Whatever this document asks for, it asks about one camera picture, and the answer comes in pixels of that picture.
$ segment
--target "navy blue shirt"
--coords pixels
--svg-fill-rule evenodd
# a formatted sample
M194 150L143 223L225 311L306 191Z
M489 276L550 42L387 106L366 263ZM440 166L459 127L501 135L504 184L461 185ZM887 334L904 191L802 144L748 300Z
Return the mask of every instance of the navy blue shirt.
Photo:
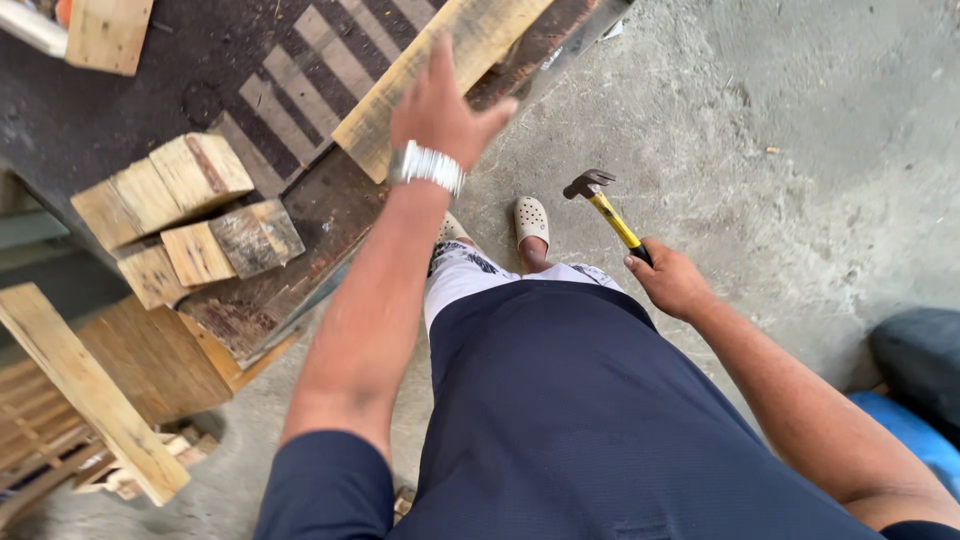
M308 433L277 453L258 540L877 539L776 459L629 296L522 281L446 307L417 499L393 526L383 457ZM897 540L960 540L927 523Z

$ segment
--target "dusty floor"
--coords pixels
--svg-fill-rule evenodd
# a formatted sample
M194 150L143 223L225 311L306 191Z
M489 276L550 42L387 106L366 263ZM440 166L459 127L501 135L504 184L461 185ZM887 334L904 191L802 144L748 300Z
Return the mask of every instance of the dusty floor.
M957 0L637 2L486 154L457 213L517 270L511 203L540 198L552 257L623 270L623 249L564 183L599 167L644 234L686 250L716 290L840 387L876 375L864 335L915 305L960 307ZM778 154L768 154L768 146ZM661 333L742 407L715 357ZM248 538L303 348L217 414L216 455L172 503L60 492L14 538ZM400 391L396 473L414 482L432 407L421 337Z

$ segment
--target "metal watch bracelet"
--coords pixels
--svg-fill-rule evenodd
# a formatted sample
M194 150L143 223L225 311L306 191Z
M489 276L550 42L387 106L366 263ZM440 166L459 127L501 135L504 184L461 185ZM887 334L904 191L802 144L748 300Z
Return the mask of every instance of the metal watch bracelet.
M394 150L387 169L390 184L409 184L414 179L422 179L446 189L454 198L460 195L465 176L454 158L418 146L415 140Z

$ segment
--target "black rubber grip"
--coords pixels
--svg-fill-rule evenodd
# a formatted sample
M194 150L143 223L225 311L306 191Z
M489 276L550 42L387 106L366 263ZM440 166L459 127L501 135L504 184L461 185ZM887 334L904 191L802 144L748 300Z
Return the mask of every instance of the black rubber grip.
M642 258L643 262L649 264L651 268L654 267L654 262L652 259L650 259L650 254L647 253L647 248L643 247L643 244L640 244L635 248L630 248L630 255Z

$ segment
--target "shorts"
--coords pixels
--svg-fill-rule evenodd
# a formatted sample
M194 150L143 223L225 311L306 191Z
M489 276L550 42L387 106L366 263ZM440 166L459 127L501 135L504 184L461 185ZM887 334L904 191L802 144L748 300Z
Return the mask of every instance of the shorts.
M441 242L434 246L427 272L426 294L423 299L423 317L427 334L433 320L444 307L499 285L520 280L590 283L623 292L620 285L599 268L587 264L554 264L539 274L520 276L507 272L476 248L457 241Z

